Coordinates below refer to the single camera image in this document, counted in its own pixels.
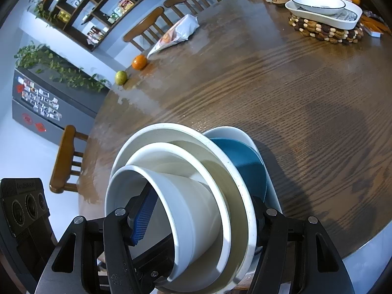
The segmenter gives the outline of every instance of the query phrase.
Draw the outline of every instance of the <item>snack package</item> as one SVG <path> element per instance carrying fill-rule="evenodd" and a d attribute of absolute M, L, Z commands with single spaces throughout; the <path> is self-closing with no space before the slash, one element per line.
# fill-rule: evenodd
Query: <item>snack package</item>
<path fill-rule="evenodd" d="M 148 53 L 147 58 L 160 50 L 166 49 L 172 45 L 187 41 L 188 38 L 196 31 L 199 27 L 197 18 L 187 14 L 176 24 L 174 24 L 154 45 L 152 50 Z"/>

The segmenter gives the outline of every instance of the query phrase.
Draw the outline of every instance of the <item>orange food package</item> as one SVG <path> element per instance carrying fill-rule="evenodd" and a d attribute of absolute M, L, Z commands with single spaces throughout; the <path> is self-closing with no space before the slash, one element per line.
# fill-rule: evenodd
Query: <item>orange food package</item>
<path fill-rule="evenodd" d="M 367 25 L 369 27 L 375 26 L 376 28 L 378 28 L 378 29 L 380 29 L 380 30 L 382 30 L 382 31 L 384 31 L 386 33 L 392 34 L 391 30 L 389 29 L 389 27 L 387 27 L 386 25 L 384 25 L 383 23 L 381 23 L 381 22 L 379 22 L 379 21 L 377 21 L 375 19 L 372 19 L 371 17 L 367 17 L 365 14 L 361 15 L 361 22 L 364 23 L 364 24 L 365 24 L 365 22 L 369 23 L 370 25 Z"/>

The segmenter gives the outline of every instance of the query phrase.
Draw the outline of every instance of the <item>white bowl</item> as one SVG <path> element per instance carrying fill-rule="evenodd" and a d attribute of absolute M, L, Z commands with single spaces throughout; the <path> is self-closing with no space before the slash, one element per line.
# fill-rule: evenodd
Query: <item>white bowl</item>
<path fill-rule="evenodd" d="M 233 231 L 229 260 L 218 279 L 197 293 L 223 293 L 233 289 L 252 263 L 257 237 L 252 200 L 240 173 L 223 151 L 201 133 L 183 125 L 162 123 L 147 126 L 128 139 L 114 161 L 111 176 L 138 149 L 154 142 L 173 143 L 191 153 L 226 197 Z"/>
<path fill-rule="evenodd" d="M 276 191 L 274 189 L 274 186 L 272 184 L 270 175 L 268 173 L 267 167 L 263 161 L 263 158 L 261 157 L 261 154 L 253 142 L 252 138 L 244 132 L 241 129 L 238 129 L 236 127 L 232 126 L 220 126 L 220 127 L 215 127 L 213 129 L 207 130 L 206 132 L 203 133 L 204 136 L 208 138 L 228 138 L 228 139 L 234 139 L 238 140 L 245 145 L 248 145 L 250 148 L 252 148 L 256 154 L 260 157 L 260 160 L 262 164 L 265 167 L 265 171 L 267 173 L 267 193 L 265 194 L 265 204 L 269 208 L 274 208 L 278 210 L 280 213 L 282 213 L 282 208 L 279 204 L 278 196 L 276 195 Z"/>
<path fill-rule="evenodd" d="M 135 165 L 161 173 L 181 175 L 206 185 L 213 194 L 221 216 L 218 237 L 211 247 L 165 287 L 174 291 L 198 291 L 210 285 L 222 273 L 230 253 L 231 228 L 229 212 L 214 179 L 190 153 L 169 143 L 152 143 L 140 148 L 128 160 Z M 156 236 L 162 239 L 167 234 Z"/>
<path fill-rule="evenodd" d="M 336 14 L 346 7 L 343 0 L 293 0 L 293 2 L 297 7 L 323 15 Z"/>
<path fill-rule="evenodd" d="M 174 266 L 167 278 L 171 282 L 214 243 L 221 226 L 219 210 L 211 191 L 200 182 L 134 165 L 116 171 L 107 197 L 113 199 L 126 187 L 138 196 L 147 182 L 158 194 L 173 234 Z"/>

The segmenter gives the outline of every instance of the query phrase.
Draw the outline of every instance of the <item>stacked bowls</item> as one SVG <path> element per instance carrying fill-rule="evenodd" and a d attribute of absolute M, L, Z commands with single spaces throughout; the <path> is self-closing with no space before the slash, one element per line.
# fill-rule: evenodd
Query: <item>stacked bowls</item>
<path fill-rule="evenodd" d="M 245 150 L 254 152 L 265 170 L 260 176 L 260 195 L 265 196 L 267 186 L 272 184 L 261 156 L 249 136 L 233 127 L 218 127 L 203 135 L 179 124 L 150 125 L 129 138 L 114 161 L 106 215 L 139 195 L 147 181 L 157 191 L 159 199 L 146 234 L 130 247 L 130 253 L 135 258 L 173 234 L 173 270 L 167 279 L 155 284 L 165 293 L 231 290 L 254 258 L 257 231 L 244 182 L 248 174 L 239 168 L 243 178 L 218 146 L 227 144 L 224 137 L 240 139 L 236 147 L 244 145 Z M 227 152 L 233 159 L 233 152 Z M 274 191 L 267 193 L 268 198 L 275 200 L 275 208 L 280 210 Z"/>

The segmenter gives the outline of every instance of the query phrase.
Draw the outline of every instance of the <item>white oval dish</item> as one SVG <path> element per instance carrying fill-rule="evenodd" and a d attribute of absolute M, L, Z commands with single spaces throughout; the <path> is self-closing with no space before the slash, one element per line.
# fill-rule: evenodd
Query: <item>white oval dish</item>
<path fill-rule="evenodd" d="M 357 6 L 354 3 L 351 3 L 349 1 L 345 1 L 346 3 L 346 10 L 352 11 L 357 15 L 357 18 L 355 21 L 349 21 L 349 20 L 339 20 L 335 19 L 333 17 L 327 16 L 327 15 L 322 15 L 322 14 L 317 14 L 309 11 L 304 11 L 304 10 L 298 10 L 297 6 L 294 4 L 293 0 L 290 0 L 286 2 L 285 7 L 290 10 L 291 13 L 298 17 L 302 17 L 304 19 L 328 24 L 330 26 L 333 26 L 335 28 L 339 28 L 342 30 L 352 30 L 357 22 L 359 21 L 361 15 L 362 15 L 362 9 Z"/>
<path fill-rule="evenodd" d="M 174 266 L 167 278 L 171 282 L 214 243 L 221 225 L 219 210 L 211 191 L 202 183 L 134 165 L 121 167 L 110 179 L 108 202 L 128 187 L 132 193 L 123 199 L 127 203 L 142 192 L 147 182 L 158 194 L 173 234 Z"/>
<path fill-rule="evenodd" d="M 343 0 L 293 0 L 297 7 L 323 15 L 333 15 L 343 10 L 346 3 Z"/>
<path fill-rule="evenodd" d="M 195 293 L 223 293 L 233 289 L 252 263 L 257 237 L 252 200 L 240 173 L 224 152 L 201 133 L 179 124 L 161 123 L 147 126 L 128 139 L 114 161 L 110 176 L 138 149 L 154 142 L 173 143 L 191 153 L 212 175 L 226 197 L 233 231 L 229 260 L 214 283 Z"/>
<path fill-rule="evenodd" d="M 226 266 L 231 246 L 229 212 L 225 199 L 212 176 L 190 153 L 170 143 L 152 143 L 140 148 L 130 157 L 127 165 L 135 165 L 161 173 L 181 175 L 207 185 L 216 200 L 221 216 L 218 237 L 206 255 L 202 255 L 194 261 L 170 285 L 166 284 L 165 287 L 174 291 L 198 291 L 210 285 L 219 277 Z"/>

